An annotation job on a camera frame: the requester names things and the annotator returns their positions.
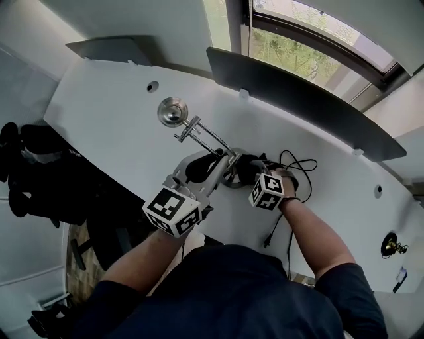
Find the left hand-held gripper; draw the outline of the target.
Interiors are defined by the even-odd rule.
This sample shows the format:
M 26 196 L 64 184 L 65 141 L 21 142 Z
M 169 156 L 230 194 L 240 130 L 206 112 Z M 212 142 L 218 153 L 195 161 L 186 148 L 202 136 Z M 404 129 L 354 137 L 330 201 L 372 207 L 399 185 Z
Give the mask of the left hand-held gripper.
M 240 154 L 213 155 L 200 151 L 180 161 L 161 189 L 142 209 L 150 223 L 180 238 L 213 210 L 209 196 L 231 171 Z

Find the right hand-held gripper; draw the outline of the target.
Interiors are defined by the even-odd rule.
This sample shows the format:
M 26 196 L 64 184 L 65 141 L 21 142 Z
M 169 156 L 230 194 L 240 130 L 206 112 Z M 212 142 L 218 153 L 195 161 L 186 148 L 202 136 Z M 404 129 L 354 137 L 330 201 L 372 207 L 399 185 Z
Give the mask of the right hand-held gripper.
M 261 173 L 248 200 L 253 207 L 273 211 L 284 197 L 281 177 Z

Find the silver desk lamp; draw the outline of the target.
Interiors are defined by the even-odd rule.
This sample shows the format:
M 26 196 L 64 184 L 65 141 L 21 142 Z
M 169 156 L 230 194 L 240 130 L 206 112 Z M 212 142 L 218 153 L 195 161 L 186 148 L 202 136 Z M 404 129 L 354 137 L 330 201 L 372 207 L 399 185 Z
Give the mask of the silver desk lamp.
M 228 155 L 228 164 L 222 179 L 223 185 L 231 189 L 238 189 L 244 186 L 236 169 L 236 164 L 242 156 L 242 150 L 229 146 L 220 136 L 202 123 L 199 116 L 194 116 L 190 119 L 188 106 L 182 99 L 178 97 L 165 98 L 158 106 L 157 117 L 158 120 L 168 128 L 177 128 L 180 126 L 184 128 L 179 134 L 174 135 L 174 138 L 179 143 L 189 138 L 217 158 Z M 218 152 L 202 140 L 199 137 L 202 132 L 208 134 L 212 139 L 218 142 L 222 151 Z

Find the person's right forearm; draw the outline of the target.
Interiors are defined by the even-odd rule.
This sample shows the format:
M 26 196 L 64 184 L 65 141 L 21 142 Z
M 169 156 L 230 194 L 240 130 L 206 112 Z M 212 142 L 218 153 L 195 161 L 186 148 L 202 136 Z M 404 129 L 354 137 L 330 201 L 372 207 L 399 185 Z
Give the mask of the person's right forearm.
M 356 262 L 340 236 L 301 201 L 286 199 L 279 209 L 316 279 L 336 266 Z

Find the person's left forearm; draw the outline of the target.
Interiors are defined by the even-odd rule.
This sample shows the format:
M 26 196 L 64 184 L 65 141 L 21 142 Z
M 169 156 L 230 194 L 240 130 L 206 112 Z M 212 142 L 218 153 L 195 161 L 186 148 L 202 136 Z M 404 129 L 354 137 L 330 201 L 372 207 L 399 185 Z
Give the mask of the person's left forearm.
M 166 272 L 187 236 L 174 238 L 162 230 L 120 257 L 103 276 L 147 295 Z

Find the black divider panel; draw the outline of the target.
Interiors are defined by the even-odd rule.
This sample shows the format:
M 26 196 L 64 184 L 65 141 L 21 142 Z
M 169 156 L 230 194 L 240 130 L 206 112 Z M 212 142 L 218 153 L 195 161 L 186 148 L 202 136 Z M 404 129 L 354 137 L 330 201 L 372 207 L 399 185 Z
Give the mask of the black divider panel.
M 242 54 L 209 47 L 213 79 L 285 110 L 324 130 L 372 162 L 406 156 L 406 150 L 385 130 L 342 99 L 283 69 Z

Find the dark grey panel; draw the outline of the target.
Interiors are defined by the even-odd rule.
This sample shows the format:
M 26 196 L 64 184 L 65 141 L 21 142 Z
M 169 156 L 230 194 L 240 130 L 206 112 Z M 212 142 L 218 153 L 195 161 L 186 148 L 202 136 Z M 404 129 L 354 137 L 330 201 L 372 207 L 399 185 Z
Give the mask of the dark grey panel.
M 133 62 L 142 66 L 163 66 L 166 59 L 150 35 L 106 36 L 66 44 L 79 57 L 111 62 Z

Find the person's right hand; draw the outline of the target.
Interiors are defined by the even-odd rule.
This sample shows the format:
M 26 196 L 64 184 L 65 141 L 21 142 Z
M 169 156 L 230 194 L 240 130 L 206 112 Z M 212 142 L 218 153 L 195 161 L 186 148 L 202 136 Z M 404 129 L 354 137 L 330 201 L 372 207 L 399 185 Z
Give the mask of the person's right hand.
M 289 171 L 282 168 L 277 168 L 277 169 L 271 170 L 270 173 L 274 177 L 279 177 L 281 179 L 285 197 L 296 196 L 292 178 L 289 176 Z

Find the person's dark blue shirt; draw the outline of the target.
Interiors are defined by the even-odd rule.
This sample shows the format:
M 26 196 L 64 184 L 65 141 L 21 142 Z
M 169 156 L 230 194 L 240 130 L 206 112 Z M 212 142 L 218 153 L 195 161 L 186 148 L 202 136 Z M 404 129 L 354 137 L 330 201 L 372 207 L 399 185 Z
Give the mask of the person's dark blue shirt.
M 281 263 L 237 245 L 192 250 L 149 297 L 102 281 L 71 339 L 388 339 L 357 264 L 314 287 L 290 281 Z

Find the black office chair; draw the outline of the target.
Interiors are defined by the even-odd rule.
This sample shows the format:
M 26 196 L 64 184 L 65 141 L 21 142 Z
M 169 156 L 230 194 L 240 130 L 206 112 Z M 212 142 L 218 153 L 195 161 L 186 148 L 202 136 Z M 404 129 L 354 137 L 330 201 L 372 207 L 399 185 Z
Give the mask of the black office chair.
M 87 227 L 89 239 L 73 239 L 70 248 L 84 271 L 83 253 L 93 249 L 107 270 L 149 226 L 144 201 L 103 173 L 49 126 L 8 122 L 0 130 L 0 181 L 17 217 L 32 215 Z

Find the wide grey roller blind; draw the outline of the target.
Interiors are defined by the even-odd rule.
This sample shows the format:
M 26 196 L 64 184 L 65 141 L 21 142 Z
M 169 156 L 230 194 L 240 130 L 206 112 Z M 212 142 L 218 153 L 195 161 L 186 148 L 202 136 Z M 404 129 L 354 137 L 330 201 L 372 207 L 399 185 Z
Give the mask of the wide grey roller blind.
M 150 36 L 169 64 L 211 70 L 203 0 L 82 0 L 79 8 L 86 37 Z

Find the narrow grey roller blind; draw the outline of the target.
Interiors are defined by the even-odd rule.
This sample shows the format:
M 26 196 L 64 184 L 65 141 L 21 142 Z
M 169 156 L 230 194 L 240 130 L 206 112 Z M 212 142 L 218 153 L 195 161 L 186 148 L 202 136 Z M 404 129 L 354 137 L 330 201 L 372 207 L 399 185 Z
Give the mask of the narrow grey roller blind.
M 424 64 L 421 0 L 299 0 L 337 18 L 381 46 L 412 76 Z

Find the dark window frame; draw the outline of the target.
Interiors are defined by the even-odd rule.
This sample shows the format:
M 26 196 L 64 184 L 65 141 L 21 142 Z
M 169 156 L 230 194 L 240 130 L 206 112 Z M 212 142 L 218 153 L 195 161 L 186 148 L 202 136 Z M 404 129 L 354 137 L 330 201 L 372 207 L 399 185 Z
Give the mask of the dark window frame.
M 411 79 L 411 76 L 398 64 L 388 71 L 380 71 L 364 56 L 355 52 L 352 47 L 327 37 L 306 24 L 296 23 L 293 19 L 285 19 L 281 15 L 266 14 L 256 10 L 252 0 L 227 0 L 235 5 L 240 14 L 240 22 L 248 28 L 259 28 L 296 42 L 302 43 L 342 63 L 356 72 L 382 92 L 395 89 Z

